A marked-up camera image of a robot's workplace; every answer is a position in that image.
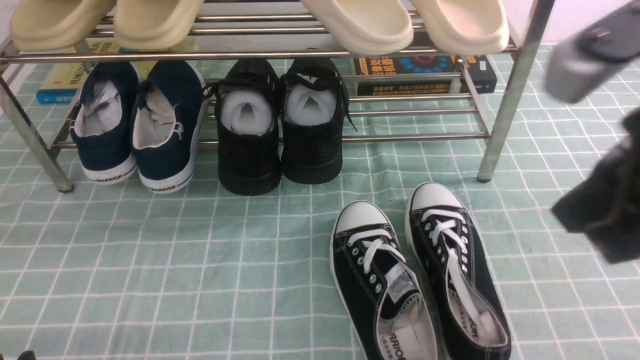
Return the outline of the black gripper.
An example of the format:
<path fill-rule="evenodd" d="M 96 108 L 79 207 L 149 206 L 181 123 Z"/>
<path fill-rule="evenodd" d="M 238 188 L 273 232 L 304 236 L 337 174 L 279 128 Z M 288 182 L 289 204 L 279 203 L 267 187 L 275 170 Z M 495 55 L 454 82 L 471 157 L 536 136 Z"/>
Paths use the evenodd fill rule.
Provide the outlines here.
<path fill-rule="evenodd" d="M 627 137 L 611 148 L 583 182 L 558 199 L 553 216 L 584 234 L 610 264 L 640 257 L 640 112 L 622 119 Z"/>

